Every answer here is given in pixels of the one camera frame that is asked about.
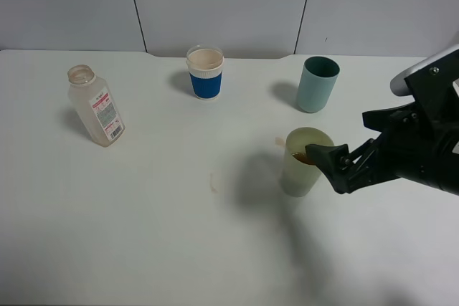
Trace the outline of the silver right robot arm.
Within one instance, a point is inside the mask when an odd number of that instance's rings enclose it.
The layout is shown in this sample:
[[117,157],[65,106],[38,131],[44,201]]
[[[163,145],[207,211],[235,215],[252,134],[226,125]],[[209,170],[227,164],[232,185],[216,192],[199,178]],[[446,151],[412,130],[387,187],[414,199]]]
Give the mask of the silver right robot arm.
[[400,72],[393,94],[413,96],[410,104],[363,113],[366,128],[379,132],[353,151],[347,145],[308,144],[306,155],[334,191],[404,178],[458,193],[458,46],[453,45]]

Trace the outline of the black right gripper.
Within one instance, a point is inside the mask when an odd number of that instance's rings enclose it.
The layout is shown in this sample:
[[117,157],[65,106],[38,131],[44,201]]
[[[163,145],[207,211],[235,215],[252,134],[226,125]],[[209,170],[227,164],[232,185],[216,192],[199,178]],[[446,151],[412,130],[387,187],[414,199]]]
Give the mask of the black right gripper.
[[309,144],[308,159],[339,194],[398,178],[457,194],[457,78],[456,55],[428,64],[404,79],[413,102],[362,113],[364,127],[379,132],[363,152]]

